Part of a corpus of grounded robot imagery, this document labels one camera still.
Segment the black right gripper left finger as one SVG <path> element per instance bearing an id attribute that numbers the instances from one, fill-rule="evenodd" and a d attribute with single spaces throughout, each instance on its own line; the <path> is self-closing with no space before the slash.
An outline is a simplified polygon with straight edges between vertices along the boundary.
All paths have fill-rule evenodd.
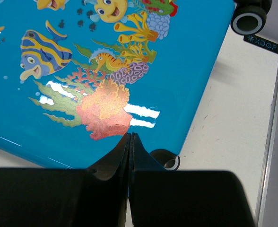
<path id="1" fill-rule="evenodd" d="M 85 169 L 0 168 L 0 227 L 123 227 L 130 134 Z"/>

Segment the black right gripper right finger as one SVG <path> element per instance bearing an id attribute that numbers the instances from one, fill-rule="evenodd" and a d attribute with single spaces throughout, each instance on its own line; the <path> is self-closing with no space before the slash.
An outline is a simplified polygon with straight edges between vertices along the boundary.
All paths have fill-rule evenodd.
<path id="1" fill-rule="evenodd" d="M 136 227 L 252 227 L 238 177 L 225 170 L 169 171 L 130 139 L 129 201 Z"/>

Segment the blue hard-shell suitcase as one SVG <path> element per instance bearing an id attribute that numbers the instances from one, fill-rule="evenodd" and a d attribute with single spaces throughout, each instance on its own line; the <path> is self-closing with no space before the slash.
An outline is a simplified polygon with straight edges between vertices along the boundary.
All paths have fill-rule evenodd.
<path id="1" fill-rule="evenodd" d="M 0 0 L 0 149 L 85 168 L 136 132 L 178 158 L 227 30 L 270 0 Z"/>

